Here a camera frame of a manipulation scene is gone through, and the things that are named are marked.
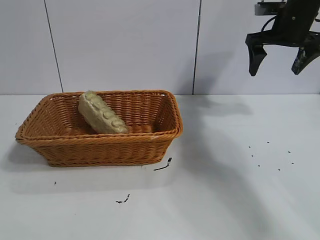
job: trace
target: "basket rim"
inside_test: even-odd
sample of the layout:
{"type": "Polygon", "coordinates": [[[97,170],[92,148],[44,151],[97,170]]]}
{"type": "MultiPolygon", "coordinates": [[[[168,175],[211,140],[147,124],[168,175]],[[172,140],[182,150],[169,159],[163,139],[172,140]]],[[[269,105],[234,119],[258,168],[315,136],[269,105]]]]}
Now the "basket rim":
{"type": "Polygon", "coordinates": [[[51,98],[56,97],[70,97],[80,96],[83,91],[53,93],[45,96],[31,111],[28,117],[23,121],[22,125],[16,132],[15,139],[28,146],[55,146],[55,145],[78,145],[78,144],[98,144],[98,143],[133,143],[133,142],[154,142],[154,141],[168,141],[179,137],[183,132],[183,123],[178,108],[178,103],[175,96],[166,90],[114,90],[114,91],[96,91],[99,94],[107,95],[125,95],[125,94],[164,94],[169,98],[173,106],[173,114],[176,121],[174,129],[169,131],[159,131],[154,133],[119,133],[119,134],[83,134],[83,135],[53,135],[53,136],[26,136],[25,130],[29,124],[34,120],[37,111],[42,107],[42,104],[51,98]]]}

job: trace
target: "black cable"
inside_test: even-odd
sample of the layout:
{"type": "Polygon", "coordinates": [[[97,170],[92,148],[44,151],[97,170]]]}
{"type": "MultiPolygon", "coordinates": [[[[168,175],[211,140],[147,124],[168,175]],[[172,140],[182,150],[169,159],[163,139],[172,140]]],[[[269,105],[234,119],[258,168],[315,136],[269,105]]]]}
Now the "black cable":
{"type": "Polygon", "coordinates": [[[268,26],[269,23],[271,23],[273,20],[275,20],[277,18],[277,16],[274,16],[272,18],[270,18],[264,25],[263,27],[261,28],[261,33],[263,33],[266,29],[266,27],[268,26]]]}

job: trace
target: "wicker basket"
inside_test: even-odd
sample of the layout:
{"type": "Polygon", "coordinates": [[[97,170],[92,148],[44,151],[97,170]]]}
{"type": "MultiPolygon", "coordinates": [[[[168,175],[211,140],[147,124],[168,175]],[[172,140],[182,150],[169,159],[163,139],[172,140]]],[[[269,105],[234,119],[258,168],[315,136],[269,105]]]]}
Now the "wicker basket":
{"type": "Polygon", "coordinates": [[[183,124],[175,97],[163,90],[97,92],[125,121],[127,134],[97,134],[78,112],[82,92],[43,98],[16,140],[53,167],[146,165],[160,162],[183,124]]]}

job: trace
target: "black debris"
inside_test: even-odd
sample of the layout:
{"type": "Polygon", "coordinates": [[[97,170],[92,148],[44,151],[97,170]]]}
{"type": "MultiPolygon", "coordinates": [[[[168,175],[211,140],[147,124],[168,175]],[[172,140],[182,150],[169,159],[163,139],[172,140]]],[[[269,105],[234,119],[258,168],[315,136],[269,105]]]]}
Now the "black debris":
{"type": "Polygon", "coordinates": [[[130,194],[128,194],[128,196],[126,197],[126,199],[124,201],[116,201],[116,203],[118,203],[118,204],[125,203],[128,201],[129,197],[130,197],[130,194]]]}
{"type": "Polygon", "coordinates": [[[161,167],[161,168],[157,168],[157,169],[153,169],[153,171],[158,171],[158,170],[165,169],[165,168],[169,167],[169,165],[170,165],[170,163],[171,163],[171,160],[172,160],[172,157],[170,157],[170,158],[168,159],[168,162],[167,162],[166,166],[161,167]]]}

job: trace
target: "woven basket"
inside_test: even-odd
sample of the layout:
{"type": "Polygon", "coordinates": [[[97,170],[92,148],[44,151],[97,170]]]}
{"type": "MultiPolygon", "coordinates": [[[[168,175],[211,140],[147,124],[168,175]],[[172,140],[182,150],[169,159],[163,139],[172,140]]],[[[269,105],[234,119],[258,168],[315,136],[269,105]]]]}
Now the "woven basket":
{"type": "Polygon", "coordinates": [[[78,112],[81,94],[43,98],[19,127],[16,140],[53,167],[146,165],[160,162],[172,140],[182,134],[182,119],[170,92],[97,92],[125,121],[127,134],[97,134],[78,112]]]}

